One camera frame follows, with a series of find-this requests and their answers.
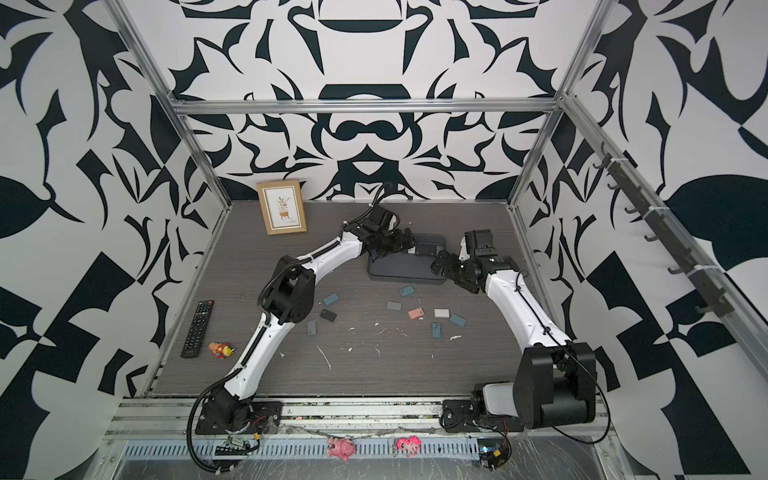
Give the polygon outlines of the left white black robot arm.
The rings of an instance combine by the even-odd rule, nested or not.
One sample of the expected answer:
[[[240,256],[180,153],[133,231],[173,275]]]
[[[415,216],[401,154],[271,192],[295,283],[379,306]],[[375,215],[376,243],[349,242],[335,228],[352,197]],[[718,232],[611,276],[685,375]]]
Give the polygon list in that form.
[[[344,263],[364,254],[377,260],[414,247],[414,234],[399,227],[399,217],[380,205],[345,221],[337,235],[318,249],[297,258],[282,257],[259,293],[261,318],[234,367],[199,396],[201,416],[218,432],[244,430],[249,405],[272,357],[287,334],[310,314],[320,280]]]

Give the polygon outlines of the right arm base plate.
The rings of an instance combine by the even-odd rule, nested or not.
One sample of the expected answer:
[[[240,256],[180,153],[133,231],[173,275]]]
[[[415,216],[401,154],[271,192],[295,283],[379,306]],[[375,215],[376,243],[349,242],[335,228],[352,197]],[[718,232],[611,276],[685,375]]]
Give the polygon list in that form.
[[[517,433],[524,430],[518,417],[489,414],[471,400],[443,400],[439,424],[449,433],[480,431]]]

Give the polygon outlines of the teal eraser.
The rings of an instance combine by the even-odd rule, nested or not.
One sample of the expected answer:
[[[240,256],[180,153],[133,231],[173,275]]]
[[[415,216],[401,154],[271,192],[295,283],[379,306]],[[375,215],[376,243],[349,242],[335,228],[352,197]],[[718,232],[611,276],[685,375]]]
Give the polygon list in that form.
[[[399,294],[402,298],[407,298],[415,294],[415,288],[412,285],[406,286],[399,290]]]

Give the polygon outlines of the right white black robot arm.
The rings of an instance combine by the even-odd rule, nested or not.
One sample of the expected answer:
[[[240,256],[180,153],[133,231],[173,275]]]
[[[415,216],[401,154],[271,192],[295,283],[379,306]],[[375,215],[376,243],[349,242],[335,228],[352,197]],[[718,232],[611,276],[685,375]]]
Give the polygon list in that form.
[[[488,383],[473,393],[478,413],[513,417],[527,429],[595,419],[599,389],[593,350],[551,320],[527,287],[521,268],[497,252],[491,231],[467,232],[461,251],[439,252],[431,270],[472,294],[484,293],[521,349],[512,382]]]

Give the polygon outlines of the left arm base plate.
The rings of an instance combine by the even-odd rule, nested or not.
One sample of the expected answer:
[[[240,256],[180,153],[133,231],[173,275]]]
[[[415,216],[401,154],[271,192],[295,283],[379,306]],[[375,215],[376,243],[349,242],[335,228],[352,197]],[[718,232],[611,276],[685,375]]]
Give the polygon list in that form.
[[[249,401],[239,403],[203,403],[202,413],[195,425],[197,435],[246,435],[275,433],[282,420],[280,401]]]

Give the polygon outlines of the dark grey storage box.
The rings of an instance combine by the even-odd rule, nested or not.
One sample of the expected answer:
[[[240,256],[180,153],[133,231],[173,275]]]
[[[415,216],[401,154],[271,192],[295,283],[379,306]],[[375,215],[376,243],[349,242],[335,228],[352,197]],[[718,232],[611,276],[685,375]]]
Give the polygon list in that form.
[[[447,248],[446,239],[437,234],[413,235],[414,245],[376,260],[368,260],[368,276],[375,281],[418,284],[443,284],[444,275],[434,274],[431,265],[437,255]]]

